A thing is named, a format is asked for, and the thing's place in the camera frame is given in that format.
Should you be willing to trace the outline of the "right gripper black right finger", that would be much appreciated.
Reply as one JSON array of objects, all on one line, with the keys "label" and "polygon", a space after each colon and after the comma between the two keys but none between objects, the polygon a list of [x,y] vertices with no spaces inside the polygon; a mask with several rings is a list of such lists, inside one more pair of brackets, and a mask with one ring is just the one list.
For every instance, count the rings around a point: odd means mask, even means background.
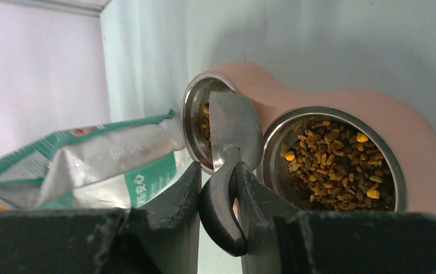
[{"label": "right gripper black right finger", "polygon": [[243,273],[436,273],[436,216],[304,211],[236,167]]}]

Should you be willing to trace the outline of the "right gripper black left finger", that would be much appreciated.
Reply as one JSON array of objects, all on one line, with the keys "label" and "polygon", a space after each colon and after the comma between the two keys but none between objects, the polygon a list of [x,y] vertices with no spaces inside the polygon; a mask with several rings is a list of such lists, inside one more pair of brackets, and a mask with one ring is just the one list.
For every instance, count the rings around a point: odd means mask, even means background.
[{"label": "right gripper black left finger", "polygon": [[139,208],[0,211],[0,273],[196,273],[201,166]]}]

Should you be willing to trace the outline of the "green pet food bag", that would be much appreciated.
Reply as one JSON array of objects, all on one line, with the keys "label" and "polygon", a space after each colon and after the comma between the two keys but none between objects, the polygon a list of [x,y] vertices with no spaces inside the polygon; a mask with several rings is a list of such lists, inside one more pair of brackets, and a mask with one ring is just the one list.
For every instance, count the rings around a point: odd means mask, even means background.
[{"label": "green pet food bag", "polygon": [[0,157],[0,210],[137,208],[188,161],[174,111],[56,131]]}]

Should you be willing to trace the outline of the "metal food scoop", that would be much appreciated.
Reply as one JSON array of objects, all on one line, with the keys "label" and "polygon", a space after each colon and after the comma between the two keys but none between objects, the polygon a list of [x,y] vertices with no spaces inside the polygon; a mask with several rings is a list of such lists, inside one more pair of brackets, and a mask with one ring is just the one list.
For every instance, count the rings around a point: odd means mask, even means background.
[{"label": "metal food scoop", "polygon": [[214,172],[201,190],[199,217],[217,246],[240,257],[247,253],[247,240],[233,211],[235,169],[242,162],[251,170],[259,166],[264,143],[261,121],[251,100],[233,92],[211,92],[209,111]]}]

